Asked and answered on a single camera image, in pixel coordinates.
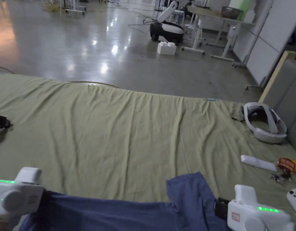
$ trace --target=green led light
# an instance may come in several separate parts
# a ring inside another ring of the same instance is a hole
[[[264,211],[272,211],[272,212],[275,212],[275,213],[279,213],[279,210],[277,209],[272,209],[272,208],[262,208],[262,207],[257,207],[258,210],[264,210]]]
[[[3,182],[3,183],[16,183],[16,181],[11,181],[11,180],[0,180],[0,182]]]

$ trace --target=green bedsheet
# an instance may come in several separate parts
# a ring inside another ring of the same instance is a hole
[[[0,179],[22,167],[43,170],[48,190],[139,202],[168,201],[165,180],[200,171],[216,197],[254,187],[262,204],[296,215],[286,194],[296,188],[271,172],[241,164],[240,155],[296,160],[286,143],[256,140],[240,103],[0,75],[0,115],[14,126],[0,134]]]

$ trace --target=wheel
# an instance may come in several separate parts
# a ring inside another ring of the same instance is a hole
[[[157,36],[156,34],[152,34],[151,39],[152,39],[152,41],[156,42],[159,40],[159,36]]]

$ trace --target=upholstered bed frame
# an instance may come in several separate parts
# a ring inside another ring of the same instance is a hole
[[[288,59],[280,69],[263,103],[285,122],[288,139],[296,150],[296,61]]]

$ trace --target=blue cloth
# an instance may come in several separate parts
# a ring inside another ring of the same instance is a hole
[[[166,181],[171,203],[138,203],[45,191],[20,231],[226,231],[215,217],[215,197],[200,172]]]

